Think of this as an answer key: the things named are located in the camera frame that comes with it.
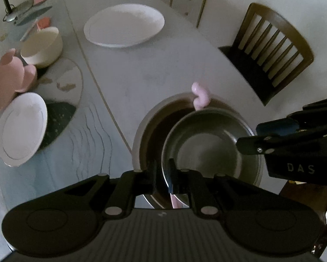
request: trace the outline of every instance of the oval white plate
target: oval white plate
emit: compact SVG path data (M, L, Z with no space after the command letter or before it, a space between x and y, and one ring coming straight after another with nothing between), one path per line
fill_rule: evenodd
M14 99L0 118L0 157L16 167L38 150L47 127L47 107L37 93Z
M91 17L84 25L90 42L105 47L128 47L158 34L164 17L156 9L140 4L108 7Z

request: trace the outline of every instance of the chair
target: chair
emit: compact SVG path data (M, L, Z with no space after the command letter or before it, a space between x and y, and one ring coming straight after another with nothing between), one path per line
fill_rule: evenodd
M306 40L287 20L256 3L250 4L233 45L219 49L264 105L314 60Z

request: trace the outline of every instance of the table surface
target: table surface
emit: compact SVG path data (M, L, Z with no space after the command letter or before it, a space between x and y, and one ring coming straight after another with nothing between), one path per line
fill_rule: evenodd
M83 27L99 10L121 3L140 3L165 17L163 30L149 41L129 48L103 48L88 42ZM229 60L192 24L160 0L49 0L45 16L59 28L63 58L81 70L83 92L77 111L65 131L26 164L11 168L0 159L0 222L12 207L63 188L99 172L119 177L130 170L131 147L137 128L156 104L189 91L194 81L206 85L239 112L254 129L272 120ZM0 24L0 32L7 28ZM29 26L0 42L0 56L19 47ZM261 187L279 192L284 182L263 172ZM0 257L7 251L0 232Z

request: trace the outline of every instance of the screw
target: screw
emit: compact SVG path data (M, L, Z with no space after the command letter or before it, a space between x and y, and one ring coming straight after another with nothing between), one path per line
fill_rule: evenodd
M267 149L266 151L265 151L265 153L266 154L271 154L272 152L274 152L275 151L275 149Z
M204 206L201 208L201 213L204 215L215 215L218 213L218 209L213 206Z
M105 209L107 215L119 215L122 213L122 209L119 207L108 207Z

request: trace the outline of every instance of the ribbed black surface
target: ribbed black surface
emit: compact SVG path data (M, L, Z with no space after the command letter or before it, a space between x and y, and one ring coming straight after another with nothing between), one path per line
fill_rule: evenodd
M318 261L306 253L289 258L260 256L243 249L215 220L203 220L190 209L134 209L123 220L108 221L99 235L74 253L49 259L13 253L5 262L269 262Z

